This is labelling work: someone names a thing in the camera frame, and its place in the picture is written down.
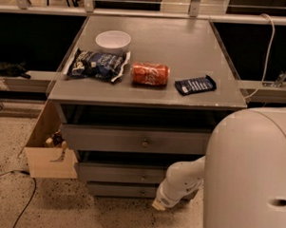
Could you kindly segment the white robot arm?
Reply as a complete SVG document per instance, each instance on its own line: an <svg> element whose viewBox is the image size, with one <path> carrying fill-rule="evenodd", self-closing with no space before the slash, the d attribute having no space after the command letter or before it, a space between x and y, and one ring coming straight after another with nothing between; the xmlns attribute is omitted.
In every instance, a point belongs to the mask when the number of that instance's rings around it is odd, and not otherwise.
<svg viewBox="0 0 286 228"><path fill-rule="evenodd" d="M228 115L204 157L168 167L152 205L174 207L200 187L202 228L286 228L286 107Z"/></svg>

